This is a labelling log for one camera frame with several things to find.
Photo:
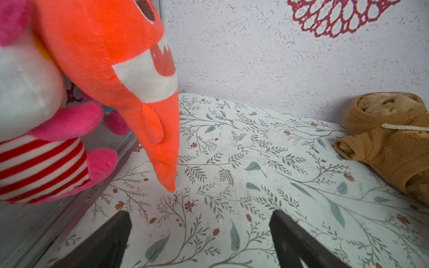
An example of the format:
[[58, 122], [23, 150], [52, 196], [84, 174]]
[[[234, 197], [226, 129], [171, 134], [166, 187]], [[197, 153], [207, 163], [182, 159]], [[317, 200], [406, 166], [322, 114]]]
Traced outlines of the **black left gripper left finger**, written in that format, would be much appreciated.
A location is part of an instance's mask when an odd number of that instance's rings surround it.
[[132, 229], [130, 214], [117, 212], [54, 268], [119, 268]]

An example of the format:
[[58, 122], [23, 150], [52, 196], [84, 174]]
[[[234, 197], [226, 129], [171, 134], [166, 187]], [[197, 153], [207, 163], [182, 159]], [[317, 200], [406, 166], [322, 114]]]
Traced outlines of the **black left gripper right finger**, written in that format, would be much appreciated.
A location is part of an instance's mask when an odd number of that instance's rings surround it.
[[269, 222], [281, 268], [347, 268], [285, 212], [277, 209]]

